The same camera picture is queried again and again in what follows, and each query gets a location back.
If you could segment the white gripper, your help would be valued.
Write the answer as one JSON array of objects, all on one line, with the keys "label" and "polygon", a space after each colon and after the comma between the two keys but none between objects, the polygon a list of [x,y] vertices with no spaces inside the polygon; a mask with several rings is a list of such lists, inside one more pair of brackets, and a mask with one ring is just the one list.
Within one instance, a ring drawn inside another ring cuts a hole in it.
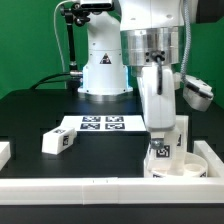
[{"label": "white gripper", "polygon": [[150,148],[164,147],[165,131],[176,122],[174,77],[168,66],[162,67],[162,93],[158,93],[158,67],[143,67],[137,78],[146,129],[151,132]]}]

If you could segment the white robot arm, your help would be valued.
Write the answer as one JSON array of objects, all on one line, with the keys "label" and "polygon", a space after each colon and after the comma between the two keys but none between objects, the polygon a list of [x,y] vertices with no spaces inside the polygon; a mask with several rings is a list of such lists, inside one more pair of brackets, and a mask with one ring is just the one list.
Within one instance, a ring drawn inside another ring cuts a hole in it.
[{"label": "white robot arm", "polygon": [[120,22],[108,14],[113,0],[80,1],[89,57],[79,93],[94,100],[118,95],[124,90],[125,68],[134,68],[150,147],[160,150],[174,142],[168,133],[175,127],[180,83],[192,108],[204,111],[213,100],[212,88],[186,69],[198,0],[118,1]]}]

